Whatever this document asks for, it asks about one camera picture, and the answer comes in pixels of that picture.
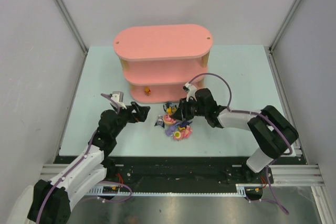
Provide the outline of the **pink bear strawberry figurine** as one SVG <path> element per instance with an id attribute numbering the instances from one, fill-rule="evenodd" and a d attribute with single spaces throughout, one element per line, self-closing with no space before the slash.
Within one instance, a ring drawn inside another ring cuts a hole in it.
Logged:
<path id="1" fill-rule="evenodd" d="M 175 124 L 175 123 L 176 123 L 176 120 L 173 119 L 169 114 L 165 114 L 165 115 L 163 116 L 163 122 L 164 122 L 165 125 L 170 126 L 170 125 Z"/>

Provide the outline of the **black purple-bow imp figurine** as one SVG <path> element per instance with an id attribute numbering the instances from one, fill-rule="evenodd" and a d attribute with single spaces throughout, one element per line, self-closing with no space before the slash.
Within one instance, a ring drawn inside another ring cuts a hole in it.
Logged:
<path id="1" fill-rule="evenodd" d="M 163 118 L 162 115 L 159 115 L 159 116 L 157 117 L 157 120 L 156 120 L 154 126 L 160 126 L 160 127 L 162 127 L 162 128 L 165 128 L 164 118 Z"/>

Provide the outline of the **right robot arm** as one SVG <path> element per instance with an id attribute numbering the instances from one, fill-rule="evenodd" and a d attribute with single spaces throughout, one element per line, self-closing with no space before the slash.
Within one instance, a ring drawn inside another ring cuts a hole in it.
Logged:
<path id="1" fill-rule="evenodd" d="M 197 90 L 191 98 L 180 99 L 172 114 L 178 121 L 190 121 L 196 116 L 204 117 L 212 128 L 235 128 L 252 133 L 258 148 L 243 165 L 248 179 L 291 151 L 291 145 L 299 138 L 298 131 L 274 106 L 268 105 L 260 111 L 231 110 L 217 104 L 208 88 Z"/>

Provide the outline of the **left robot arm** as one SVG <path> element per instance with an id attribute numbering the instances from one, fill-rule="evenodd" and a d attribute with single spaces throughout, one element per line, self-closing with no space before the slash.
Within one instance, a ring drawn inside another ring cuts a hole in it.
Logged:
<path id="1" fill-rule="evenodd" d="M 149 106 L 134 101 L 120 110 L 103 111 L 83 152 L 58 175 L 35 184 L 27 218 L 34 223 L 67 223 L 82 197 L 106 178 L 117 136 L 128 123 L 145 122 L 149 111 Z"/>

